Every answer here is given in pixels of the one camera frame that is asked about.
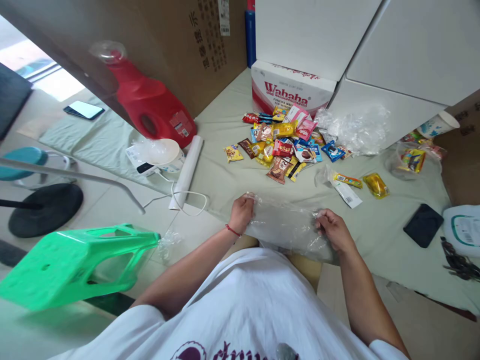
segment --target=barcode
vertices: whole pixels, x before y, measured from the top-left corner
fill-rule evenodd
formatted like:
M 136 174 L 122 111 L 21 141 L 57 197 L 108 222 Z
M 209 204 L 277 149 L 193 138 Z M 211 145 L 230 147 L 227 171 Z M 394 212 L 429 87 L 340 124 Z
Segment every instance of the barcode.
M 472 244 L 474 242 L 474 240 L 472 239 L 472 236 L 468 232 L 464 232 L 463 235 L 465 236 L 465 241 L 467 243 Z

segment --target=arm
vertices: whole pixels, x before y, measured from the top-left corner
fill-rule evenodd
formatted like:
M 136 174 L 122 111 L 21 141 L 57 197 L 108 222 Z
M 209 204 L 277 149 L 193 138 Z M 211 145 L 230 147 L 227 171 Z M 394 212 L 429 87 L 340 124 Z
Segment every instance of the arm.
M 233 202 L 228 226 L 243 234 L 253 214 L 254 201 L 245 196 Z M 224 228 L 161 274 L 132 307 L 152 305 L 167 317 L 173 317 L 199 289 L 234 242 L 232 231 Z
M 330 209 L 325 209 L 320 212 L 317 227 L 324 230 L 340 259 L 351 330 L 367 346 L 374 340 L 383 340 L 410 358 L 344 220 Z

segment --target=cardboard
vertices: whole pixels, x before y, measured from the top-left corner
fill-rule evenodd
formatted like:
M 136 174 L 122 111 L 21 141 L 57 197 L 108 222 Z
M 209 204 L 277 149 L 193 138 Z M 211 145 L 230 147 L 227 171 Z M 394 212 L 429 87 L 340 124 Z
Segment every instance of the cardboard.
M 196 117 L 247 67 L 246 8 L 246 0 L 6 0 L 0 14 L 128 121 L 116 79 L 89 53 L 94 42 L 124 44 Z
M 330 102 L 337 83 L 303 71 L 257 60 L 251 66 L 253 111 L 272 114 L 275 106 L 298 104 L 312 118 Z
M 460 127 L 434 139 L 448 151 L 442 162 L 443 183 L 453 206 L 480 205 L 480 90 L 445 111 Z

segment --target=red detergent bottle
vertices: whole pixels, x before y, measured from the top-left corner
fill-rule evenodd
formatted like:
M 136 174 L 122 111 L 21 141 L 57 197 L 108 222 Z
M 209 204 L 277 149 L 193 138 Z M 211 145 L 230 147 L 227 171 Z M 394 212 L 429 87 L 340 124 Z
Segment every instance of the red detergent bottle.
M 136 129 L 149 139 L 172 139 L 186 147 L 197 127 L 185 106 L 160 81 L 146 77 L 127 59 L 125 47 L 96 42 L 90 53 L 102 60 L 118 80 L 116 96 Z

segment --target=black phone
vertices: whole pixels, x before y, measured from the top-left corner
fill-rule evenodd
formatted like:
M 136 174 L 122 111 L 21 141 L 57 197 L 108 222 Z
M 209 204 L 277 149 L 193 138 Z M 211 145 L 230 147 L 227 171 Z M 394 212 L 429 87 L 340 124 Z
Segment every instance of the black phone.
M 94 120 L 102 114 L 105 109 L 87 104 L 83 101 L 75 101 L 73 104 L 64 108 L 63 111 L 67 114 L 75 115 L 83 119 Z
M 421 204 L 403 231 L 421 248 L 428 248 L 444 218 L 427 204 Z

